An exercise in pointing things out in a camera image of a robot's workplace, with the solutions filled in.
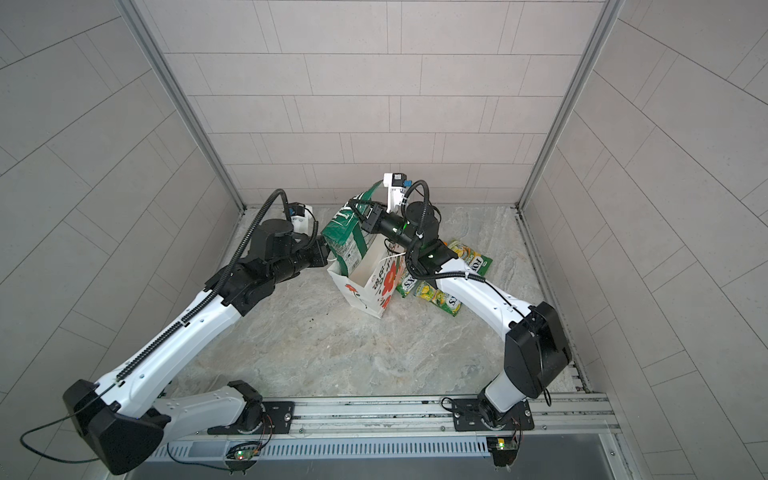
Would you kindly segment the green Fox's spring tea bag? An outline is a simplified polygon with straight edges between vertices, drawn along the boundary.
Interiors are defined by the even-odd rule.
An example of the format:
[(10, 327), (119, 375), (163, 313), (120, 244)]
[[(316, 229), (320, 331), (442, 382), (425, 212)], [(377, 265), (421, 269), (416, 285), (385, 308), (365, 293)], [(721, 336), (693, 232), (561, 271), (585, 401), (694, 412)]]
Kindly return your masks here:
[(448, 247), (478, 275), (485, 276), (493, 263), (492, 258), (477, 252), (458, 240), (452, 241)]

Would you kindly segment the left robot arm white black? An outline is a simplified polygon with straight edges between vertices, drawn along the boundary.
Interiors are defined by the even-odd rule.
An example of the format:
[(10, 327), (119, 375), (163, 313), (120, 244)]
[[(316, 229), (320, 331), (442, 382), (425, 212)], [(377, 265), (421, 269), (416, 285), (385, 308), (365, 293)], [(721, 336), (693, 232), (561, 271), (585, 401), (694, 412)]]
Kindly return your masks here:
[(162, 399), (175, 376), (275, 287), (306, 268), (324, 267), (330, 249), (318, 233), (297, 233), (285, 219), (256, 225), (233, 261), (193, 303), (140, 351), (97, 382), (78, 380), (63, 401), (79, 436), (110, 473), (125, 474), (161, 445), (196, 432), (265, 432), (258, 391), (237, 380), (203, 394)]

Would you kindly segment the white paper bag with flower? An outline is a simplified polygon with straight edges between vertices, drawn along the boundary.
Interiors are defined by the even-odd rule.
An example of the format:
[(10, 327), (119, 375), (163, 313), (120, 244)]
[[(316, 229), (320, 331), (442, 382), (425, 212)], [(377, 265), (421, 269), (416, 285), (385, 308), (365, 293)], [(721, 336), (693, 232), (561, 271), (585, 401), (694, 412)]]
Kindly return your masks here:
[(347, 303), (368, 315), (381, 319), (404, 273), (401, 247), (391, 252), (386, 238), (377, 235), (368, 252), (347, 276), (335, 261), (327, 269), (333, 283)]

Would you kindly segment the green Real crisps bag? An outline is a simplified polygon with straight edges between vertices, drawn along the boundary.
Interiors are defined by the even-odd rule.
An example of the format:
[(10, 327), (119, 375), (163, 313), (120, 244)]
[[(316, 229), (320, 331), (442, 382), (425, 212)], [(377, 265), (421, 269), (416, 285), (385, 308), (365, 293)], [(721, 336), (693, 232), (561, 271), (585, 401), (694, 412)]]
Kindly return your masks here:
[[(365, 214), (370, 211), (369, 202), (380, 186), (381, 182), (376, 182), (368, 190), (352, 197), (352, 200), (360, 200), (356, 205)], [(338, 274), (344, 277), (348, 277), (360, 265), (376, 239), (375, 234), (362, 229), (360, 219), (346, 206), (348, 202), (342, 205), (322, 230), (336, 259)]]

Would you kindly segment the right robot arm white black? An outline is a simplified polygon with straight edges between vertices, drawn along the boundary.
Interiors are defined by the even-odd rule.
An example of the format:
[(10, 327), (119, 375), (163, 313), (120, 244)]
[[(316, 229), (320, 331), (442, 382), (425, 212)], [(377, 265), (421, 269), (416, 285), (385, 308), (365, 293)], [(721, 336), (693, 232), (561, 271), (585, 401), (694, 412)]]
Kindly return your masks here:
[(546, 302), (519, 300), (474, 271), (438, 237), (439, 221), (428, 202), (419, 202), (421, 217), (389, 212), (375, 201), (347, 202), (363, 231), (381, 235), (404, 249), (405, 266), (416, 280), (456, 298), (483, 319), (504, 341), (503, 368), (478, 394), (477, 411), (485, 425), (501, 429), (521, 420), (513, 410), (543, 396), (572, 360), (560, 317)]

